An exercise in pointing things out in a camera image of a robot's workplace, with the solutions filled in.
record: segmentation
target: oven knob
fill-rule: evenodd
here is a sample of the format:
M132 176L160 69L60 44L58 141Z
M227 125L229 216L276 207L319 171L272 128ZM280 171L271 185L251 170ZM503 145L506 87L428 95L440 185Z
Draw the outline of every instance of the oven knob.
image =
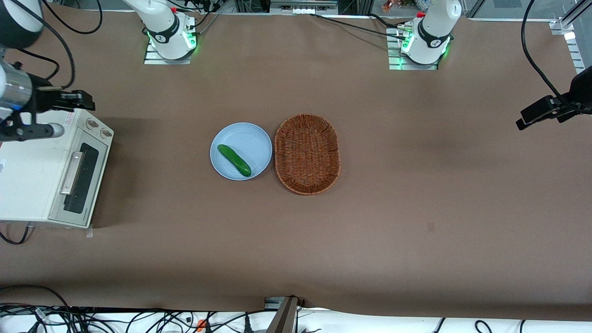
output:
M106 129L102 129L101 130L101 137L103 139L106 139L106 138L111 137L111 136L113 136L113 134L111 132L109 132L108 130L106 130Z
M97 127L99 127L99 124L97 124L96 121L90 118L86 119L86 128L92 130L93 128L96 129Z

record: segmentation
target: plate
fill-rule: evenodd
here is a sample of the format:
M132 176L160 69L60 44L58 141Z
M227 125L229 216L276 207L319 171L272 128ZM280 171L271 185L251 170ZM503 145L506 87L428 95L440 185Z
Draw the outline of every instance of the plate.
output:
M231 147L251 168L251 176L243 176L218 150L218 145ZM247 180L257 177L271 161L272 145L269 135L251 123L236 123L218 132L210 146L210 160L214 169L230 180Z

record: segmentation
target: wicker basket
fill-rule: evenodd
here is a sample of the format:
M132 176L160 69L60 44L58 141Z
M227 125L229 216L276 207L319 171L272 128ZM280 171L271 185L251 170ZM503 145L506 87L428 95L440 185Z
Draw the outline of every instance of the wicker basket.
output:
M280 125L274 141L275 171L290 191L309 196L337 180L341 169L337 133L327 120L296 115Z

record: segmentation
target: cucumber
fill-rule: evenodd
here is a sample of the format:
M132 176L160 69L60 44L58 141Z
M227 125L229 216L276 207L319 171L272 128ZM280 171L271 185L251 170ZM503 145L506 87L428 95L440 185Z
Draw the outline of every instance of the cucumber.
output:
M231 147L228 147L227 145L218 145L218 150L230 161L230 163L232 163L232 165L234 165L240 174L245 177L251 176L251 167L244 161L244 159L240 158Z

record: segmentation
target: cable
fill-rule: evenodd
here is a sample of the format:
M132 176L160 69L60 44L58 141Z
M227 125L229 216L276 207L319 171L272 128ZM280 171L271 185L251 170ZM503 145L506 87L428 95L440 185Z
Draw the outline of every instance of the cable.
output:
M131 326L131 323L133 323L135 320L139 320L139 319L137 319L137 318L138 318L139 316L141 316L141 315L145 314L145 313L147 313L147 312L140 312L140 313L138 313L137 315L135 315L135 316L133 316L133 317L131 318L130 322L127 324L127 327L126 327L126 333L128 333L128 332L130 331L130 326Z
M389 22L386 22L385 20L382 19L382 17L380 17L374 13L370 13L370 14L368 14L368 16L376 18L378 21L380 21L380 23L386 25L389 28L396 28L397 27L396 24L391 24Z
M352 0L352 2L350 2L350 3L349 3L349 5L345 6L345 8L343 9L343 11L341 11L341 12L339 13L339 15L341 15L341 14L343 14L344 12L348 11L349 7L350 7L351 5L353 5L354 1L356 1L356 0Z
M212 23L214 23L214 21L218 18L218 16L220 16L219 14L216 14L216 16L210 21L210 23L208 23L208 25L205 26L205 28L203 28L200 32L196 33L196 35L202 35L204 34L204 32L206 30L208 30L208 28L212 25Z
M479 324L485 325L485 327L487 327L487 330L489 331L489 333L493 333L493 332L491 332L491 327L489 327L489 325L487 325L487 323L482 320L475 321L475 330L477 332L484 333L482 330L479 329Z
M19 288L35 288L35 289L43 289L45 291L48 291L50 293L52 293L54 296L56 296L60 302L62 302L62 304L64 304L64 306L66 308L69 308L70 306L68 305L68 303L66 303L66 300L62 297L62 295L60 295L57 291L45 287L45 286L39 286L36 284L16 284L14 286L8 286L8 287L2 287L0 288L0 292L4 291L4 290L8 290L8 289L19 289ZM80 313L77 312L72 312L72 316L77 316L78 320L81 322L80 325L82 327L82 331L85 333L88 333L88 327L86 325L84 325L84 320L82 319L82 315Z
M225 325L226 327L228 327L228 329L230 329L231 331L233 331L234 333L242 333L241 331L239 331L238 329L234 329L232 327L230 327L229 325Z
M56 74L58 73L58 71L60 71L60 64L57 61L55 61L55 60L53 60L51 58L37 55L37 54L35 54L35 53L31 52L31 51L25 50L25 49L17 49L17 50L23 52L26 55L30 55L31 57L35 57L35 58L38 58L38 59L41 59L41 60L45 60L47 62L50 62L50 63L56 65L56 68L53 70L53 72L45 78L46 80L51 80L52 77L56 76Z
M62 38L62 36L52 26L49 25L49 23L45 22L41 17L39 17L39 15L35 14L35 12L30 10L29 7L23 5L19 0L10 0L10 1L14 2L14 4L19 6L22 10L27 12L32 17L34 17L37 21L41 22L45 26L45 28L48 28L49 31L51 31L57 37L57 39L60 40L60 42L62 43L62 46L66 50L66 53L68 55L68 59L70 60L70 71L71 71L70 81L67 84L63 85L62 89L67 89L70 86L72 86L72 84L74 83L74 79L76 78L76 68L74 66L74 57L72 56L72 52L70 51L70 47L68 47L64 38Z
M173 319L177 318L177 317L178 317L178 316L180 316L181 314L182 314L182 312L179 312L179 313L177 313L176 315L173 315L173 313L168 313L168 315L170 316L170 318L168 318L168 319L165 319L165 318L166 318L166 315L165 315L165 316L163 317L163 319L164 319L164 323L162 324L162 327L160 327L160 328L159 328L159 327L158 327L158 325L156 326L156 333L162 333L162 330L163 330L163 329L165 328L165 326L166 326L167 324L169 324L169 323L175 324L175 325L177 325L178 327L180 327L180 329L181 329L181 332L182 332L182 331L183 331L183 327L182 327L182 326L181 326L179 323L173 322Z
M58 21L60 21L66 28L74 31L77 34L90 35L90 34L96 33L103 25L103 9L101 8L101 2L99 0L96 0L96 5L99 7L99 23L96 25L96 27L93 30L89 30L89 31L80 31L80 30L72 28L68 23L66 23L64 20L62 20L61 17L59 17L56 14L56 12L53 10L53 8L50 7L49 4L47 3L47 0L42 0L42 1L45 4L45 7L47 7L47 9L49 9L49 11L53 14L53 16L55 16L57 18Z
M202 24L202 23L205 21L205 19L208 17L208 15L209 15L210 13L211 13L211 12L207 12L207 13L205 14L204 18L202 18L202 19L201 19L201 21L200 21L198 24L190 26L190 27L189 27L189 29L193 29L193 28L197 27L198 25Z
M21 240L18 242L11 241L10 239L8 239L8 237L4 236L4 234L2 232L0 232L0 238L2 238L3 241L5 241L6 243L9 243L10 245L21 245L27 241L28 234L29 234L29 226L27 225L25 227L25 232L22 234Z
M440 322L438 323L438 326L434 330L434 333L439 333L440 332L440 329L442 328L442 324L444 324L444 321L445 320L446 320L446 317L440 319Z
M555 88L555 86L553 86L553 84L551 83L551 81L547 78L547 76L545 75L545 73L543 73L543 71L539 68L539 66L537 66L537 64L535 63L535 61L530 56L530 53L528 52L528 48L526 47L526 33L525 33L525 28L526 28L526 20L528 19L528 14L530 13L530 9L532 8L532 5L534 3L535 3L535 0L530 0L530 2L528 3L528 6L526 7L526 10L524 11L524 18L522 19L522 26L520 28L520 40L522 42L522 50L524 51L524 55L526 56L526 59L528 60L528 62L532 66L532 68L535 69L535 71L539 74L540 78L543 79L543 81L545 82L545 84L547 84L547 86L551 89L551 91L553 92L553 94L555 94L555 96L557 97L557 99L560 102L562 102L563 104L567 105L569 108L572 109L572 111L576 111L578 113L587 113L587 112L585 112L583 110L580 110L575 105L572 105L563 96L561 96L561 94L559 93L559 91Z
M253 315L254 313L261 313L261 312L267 312L267 311L275 311L275 310L266 309L266 310L259 310L259 311L246 312L246 313L244 313L244 314L242 314L242 315L240 315L240 316L236 316L236 317L234 317L234 318L232 318L232 319L229 319L228 321L226 321L226 322L224 322L224 323L222 323L222 324L216 324L216 326L218 326L218 327L216 327L216 328L212 329L211 333L214 333L214 332L216 332L216 331L217 331L218 329L220 329L221 327L224 327L224 326L228 325L229 323L231 323L231 322L235 321L236 319L240 319L240 318L242 318L242 317L244 317L244 316L248 316L248 315Z
M353 25L353 24L341 22L341 21L338 21L338 20L334 20L332 18L328 18L328 17L324 17L324 16L321 16L321 15L317 15L317 14L310 14L310 15L312 15L314 17L322 18L322 19L327 20L327 21L331 21L331 22L343 24L343 25L346 25L348 27L352 27L352 28L363 30L363 31L367 31L369 33L374 33L374 34L379 34L379 35L382 35L382 36L393 37L393 38L396 38L396 39L405 40L405 37L403 37L403 36L397 36L397 35L387 34L387 33L383 33L383 32L376 31L376 30L371 30L371 29L366 29L366 28L358 27L357 25Z

